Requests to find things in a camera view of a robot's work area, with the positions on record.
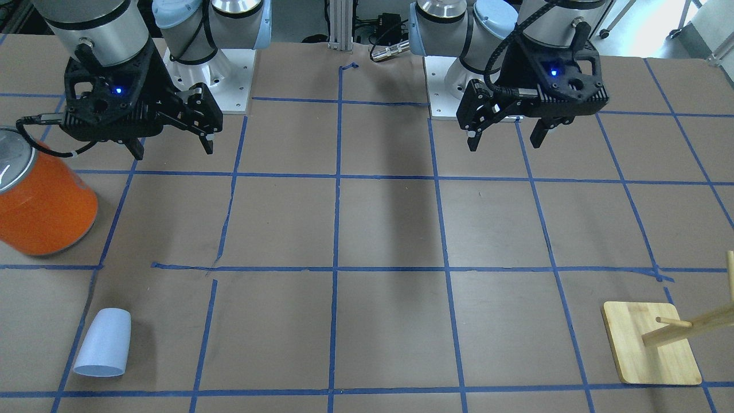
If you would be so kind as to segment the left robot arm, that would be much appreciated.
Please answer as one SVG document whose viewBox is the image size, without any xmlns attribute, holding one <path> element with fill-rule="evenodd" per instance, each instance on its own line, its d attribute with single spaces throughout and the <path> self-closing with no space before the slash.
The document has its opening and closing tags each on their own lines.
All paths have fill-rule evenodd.
<svg viewBox="0 0 734 413">
<path fill-rule="evenodd" d="M 467 146 L 503 119 L 535 118 L 530 144 L 598 113 L 610 96 L 590 40 L 604 1 L 417 1 L 407 28 L 412 54 L 455 57 L 472 73 L 456 110 Z"/>
</svg>

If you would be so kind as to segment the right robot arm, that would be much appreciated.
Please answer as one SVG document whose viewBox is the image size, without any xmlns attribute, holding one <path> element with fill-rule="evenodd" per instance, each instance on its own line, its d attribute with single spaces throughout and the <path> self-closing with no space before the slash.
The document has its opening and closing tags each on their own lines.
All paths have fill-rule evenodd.
<svg viewBox="0 0 734 413">
<path fill-rule="evenodd" d="M 154 1 L 160 54 L 136 1 L 34 1 L 70 54 L 63 112 L 27 116 L 16 128 L 60 158 L 97 143 L 144 156 L 142 138 L 170 125 L 213 153 L 225 113 L 246 111 L 257 50 L 272 40 L 270 1 Z"/>
</svg>

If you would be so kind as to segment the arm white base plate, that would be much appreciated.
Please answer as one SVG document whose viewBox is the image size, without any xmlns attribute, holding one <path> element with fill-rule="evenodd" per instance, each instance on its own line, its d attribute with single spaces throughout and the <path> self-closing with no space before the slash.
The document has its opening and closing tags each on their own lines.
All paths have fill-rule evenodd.
<svg viewBox="0 0 734 413">
<path fill-rule="evenodd" d="M 199 82 L 205 83 L 223 114 L 244 115 L 250 100 L 256 57 L 256 50 L 221 49 L 206 63 L 185 65 L 171 61 L 167 49 L 163 62 L 181 91 Z"/>
<path fill-rule="evenodd" d="M 425 56 L 424 69 L 431 118 L 456 121 L 468 81 L 482 75 L 465 68 L 458 57 Z"/>
</svg>

